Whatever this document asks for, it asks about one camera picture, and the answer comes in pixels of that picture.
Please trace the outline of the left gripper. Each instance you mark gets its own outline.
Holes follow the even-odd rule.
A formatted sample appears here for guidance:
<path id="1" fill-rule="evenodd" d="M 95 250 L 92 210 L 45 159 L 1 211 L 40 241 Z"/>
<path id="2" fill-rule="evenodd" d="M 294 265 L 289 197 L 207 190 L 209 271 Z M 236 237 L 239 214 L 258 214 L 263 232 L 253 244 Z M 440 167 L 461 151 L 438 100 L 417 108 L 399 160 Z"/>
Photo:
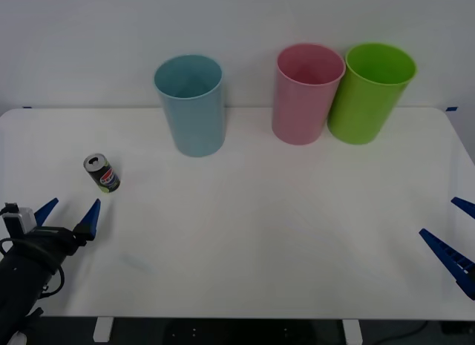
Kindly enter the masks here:
<path id="1" fill-rule="evenodd" d="M 55 260 L 64 260 L 66 257 L 74 255 L 79 247 L 83 247 L 88 241 L 95 239 L 101 201 L 99 199 L 95 200 L 73 230 L 43 226 L 58 202 L 57 198 L 53 198 L 34 212 L 36 225 L 39 228 L 35 228 L 26 234 L 24 239 L 44 249 Z"/>

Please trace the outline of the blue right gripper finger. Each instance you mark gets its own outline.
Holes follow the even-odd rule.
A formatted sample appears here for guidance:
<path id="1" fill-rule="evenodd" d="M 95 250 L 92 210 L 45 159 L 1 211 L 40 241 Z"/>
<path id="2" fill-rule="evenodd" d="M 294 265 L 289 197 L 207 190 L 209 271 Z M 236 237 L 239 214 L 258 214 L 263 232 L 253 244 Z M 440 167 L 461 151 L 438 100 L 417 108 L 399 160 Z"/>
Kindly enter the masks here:
<path id="1" fill-rule="evenodd" d="M 454 204 L 456 207 L 460 208 L 461 210 L 463 210 L 470 217 L 475 217 L 475 204 L 474 203 L 471 203 L 467 200 L 463 200 L 459 197 L 454 197 L 451 200 L 451 203 Z"/>
<path id="2" fill-rule="evenodd" d="M 451 248 L 428 230 L 421 229 L 419 234 L 453 276 L 459 288 L 471 300 L 474 300 L 474 262 Z"/>

